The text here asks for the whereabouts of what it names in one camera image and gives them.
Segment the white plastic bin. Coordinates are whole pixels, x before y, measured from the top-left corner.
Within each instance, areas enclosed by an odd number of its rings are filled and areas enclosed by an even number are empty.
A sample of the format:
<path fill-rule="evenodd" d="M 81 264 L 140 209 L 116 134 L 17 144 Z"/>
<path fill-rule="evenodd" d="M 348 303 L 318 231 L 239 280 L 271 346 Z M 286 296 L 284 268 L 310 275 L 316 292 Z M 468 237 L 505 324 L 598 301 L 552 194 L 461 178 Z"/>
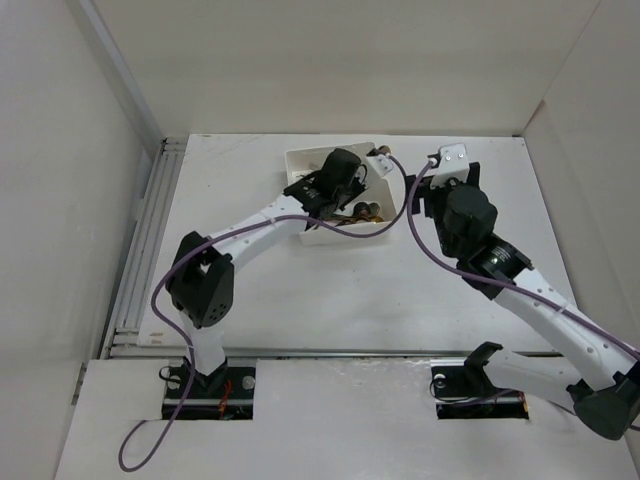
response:
<path fill-rule="evenodd" d="M 388 226 L 399 212 L 388 180 L 377 181 L 357 199 L 338 208 L 325 223 L 352 234 L 375 233 Z M 324 227 L 311 226 L 299 234 L 306 247 L 338 245 L 355 238 L 336 233 Z"/>
<path fill-rule="evenodd" d="M 285 153 L 287 184 L 291 185 L 310 172 L 319 170 L 324 165 L 326 157 L 336 148 L 354 153 L 366 166 L 369 166 L 366 155 L 375 148 L 375 144 L 368 141 L 287 151 Z"/>

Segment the black measuring spoon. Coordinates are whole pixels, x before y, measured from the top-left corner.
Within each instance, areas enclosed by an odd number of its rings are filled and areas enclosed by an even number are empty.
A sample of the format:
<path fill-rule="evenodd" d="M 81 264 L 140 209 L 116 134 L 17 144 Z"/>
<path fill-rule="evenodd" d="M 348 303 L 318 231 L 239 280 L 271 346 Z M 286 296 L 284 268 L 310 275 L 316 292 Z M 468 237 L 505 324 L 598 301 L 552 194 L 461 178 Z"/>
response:
<path fill-rule="evenodd" d="M 371 215 L 370 205 L 366 202 L 358 202 L 353 207 L 354 217 L 369 217 Z"/>

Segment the silver spoon copper handle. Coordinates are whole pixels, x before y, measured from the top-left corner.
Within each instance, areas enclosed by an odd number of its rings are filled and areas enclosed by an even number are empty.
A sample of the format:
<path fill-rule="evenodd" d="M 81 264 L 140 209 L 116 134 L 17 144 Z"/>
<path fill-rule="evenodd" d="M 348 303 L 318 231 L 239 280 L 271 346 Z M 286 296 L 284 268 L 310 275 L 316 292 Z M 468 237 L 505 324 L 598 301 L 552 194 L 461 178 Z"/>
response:
<path fill-rule="evenodd" d="M 377 203 L 375 202 L 371 202 L 368 203 L 370 205 L 371 208 L 371 215 L 370 216 L 378 216 L 379 211 L 380 211 L 380 207 Z"/>

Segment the small gold spoon green handle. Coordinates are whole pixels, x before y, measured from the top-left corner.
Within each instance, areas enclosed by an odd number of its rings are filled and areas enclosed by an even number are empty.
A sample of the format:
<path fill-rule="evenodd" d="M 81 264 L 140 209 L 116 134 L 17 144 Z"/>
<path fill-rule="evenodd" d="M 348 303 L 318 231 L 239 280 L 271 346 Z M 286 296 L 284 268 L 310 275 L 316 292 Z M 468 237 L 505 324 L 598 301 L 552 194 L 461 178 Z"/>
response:
<path fill-rule="evenodd" d="M 360 220 L 364 221 L 364 222 L 369 222 L 369 223 L 384 223 L 385 222 L 385 220 L 382 217 L 379 217 L 379 216 L 362 217 Z"/>

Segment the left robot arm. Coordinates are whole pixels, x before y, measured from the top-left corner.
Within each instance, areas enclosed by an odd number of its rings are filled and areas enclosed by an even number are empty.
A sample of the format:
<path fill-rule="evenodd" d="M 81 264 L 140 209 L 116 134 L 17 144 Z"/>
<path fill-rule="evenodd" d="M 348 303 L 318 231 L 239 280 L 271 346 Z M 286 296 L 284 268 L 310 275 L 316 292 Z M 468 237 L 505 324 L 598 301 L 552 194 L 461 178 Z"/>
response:
<path fill-rule="evenodd" d="M 191 341 L 186 364 L 189 384 L 201 396 L 223 387 L 227 357 L 222 347 L 222 319 L 234 301 L 235 275 L 258 255 L 309 227 L 328 220 L 366 191 L 374 168 L 354 152 L 336 148 L 321 168 L 287 186 L 259 213 L 230 227 L 211 244 L 193 231 L 183 237 L 174 262 L 180 268 L 166 284 Z"/>

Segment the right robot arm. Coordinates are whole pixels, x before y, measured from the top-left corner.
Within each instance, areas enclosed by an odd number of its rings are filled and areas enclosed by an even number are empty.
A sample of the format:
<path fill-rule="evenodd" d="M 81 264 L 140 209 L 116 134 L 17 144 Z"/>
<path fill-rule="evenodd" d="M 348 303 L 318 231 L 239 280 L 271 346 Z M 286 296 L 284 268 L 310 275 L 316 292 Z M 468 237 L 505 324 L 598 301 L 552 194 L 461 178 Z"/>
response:
<path fill-rule="evenodd" d="M 597 435 L 619 440 L 639 415 L 639 352 L 563 297 L 513 244 L 494 232 L 498 211 L 479 186 L 480 166 L 436 155 L 406 178 L 407 220 L 434 222 L 442 255 L 417 245 L 446 271 L 524 321 L 555 351 L 532 358 L 486 341 L 454 370 L 470 390 L 461 407 L 515 390 L 554 403 Z"/>

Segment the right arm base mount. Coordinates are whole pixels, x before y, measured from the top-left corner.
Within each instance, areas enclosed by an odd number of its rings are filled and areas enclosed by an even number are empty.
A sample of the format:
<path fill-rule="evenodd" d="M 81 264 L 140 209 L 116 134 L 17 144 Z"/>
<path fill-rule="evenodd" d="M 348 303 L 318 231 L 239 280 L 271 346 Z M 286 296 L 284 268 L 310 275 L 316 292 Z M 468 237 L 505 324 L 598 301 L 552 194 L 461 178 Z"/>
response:
<path fill-rule="evenodd" d="M 467 357 L 431 363 L 429 392 L 439 420 L 529 419 L 524 394 L 495 387 L 484 372 L 491 356 L 502 349 L 484 342 Z"/>

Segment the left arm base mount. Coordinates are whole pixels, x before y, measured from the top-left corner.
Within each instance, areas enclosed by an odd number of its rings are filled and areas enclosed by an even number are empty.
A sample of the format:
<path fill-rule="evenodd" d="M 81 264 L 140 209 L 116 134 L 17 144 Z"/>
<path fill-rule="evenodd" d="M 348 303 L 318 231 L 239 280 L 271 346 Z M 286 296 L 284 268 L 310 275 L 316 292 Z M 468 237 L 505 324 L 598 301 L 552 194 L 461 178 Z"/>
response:
<path fill-rule="evenodd" d="M 245 421 L 252 420 L 256 388 L 256 363 L 232 362 L 223 368 L 210 386 L 205 387 L 198 378 L 187 394 L 182 406 L 180 398 L 189 377 L 186 360 L 181 365 L 162 367 L 159 378 L 165 383 L 161 406 L 163 420 L 169 420 L 175 411 L 177 420 L 185 421 Z"/>

